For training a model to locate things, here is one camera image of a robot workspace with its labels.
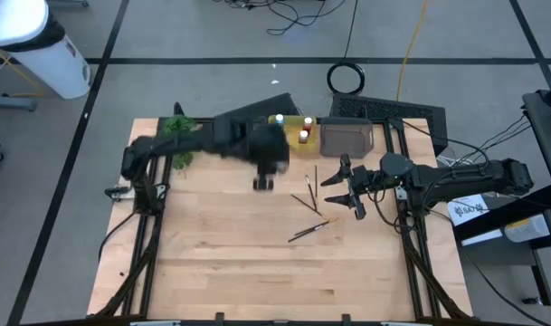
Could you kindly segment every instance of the white sticker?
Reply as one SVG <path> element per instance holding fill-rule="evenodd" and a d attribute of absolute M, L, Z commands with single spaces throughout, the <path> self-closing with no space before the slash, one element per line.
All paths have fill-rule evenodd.
<path fill-rule="evenodd" d="M 454 225 L 461 225 L 472 218 L 481 216 L 488 212 L 488 207 L 481 195 L 472 195 L 468 197 L 456 198 L 448 203 L 448 213 Z M 462 245 L 472 245 L 489 239 L 502 236 L 500 230 L 494 230 L 482 235 L 474 236 L 463 240 Z"/>

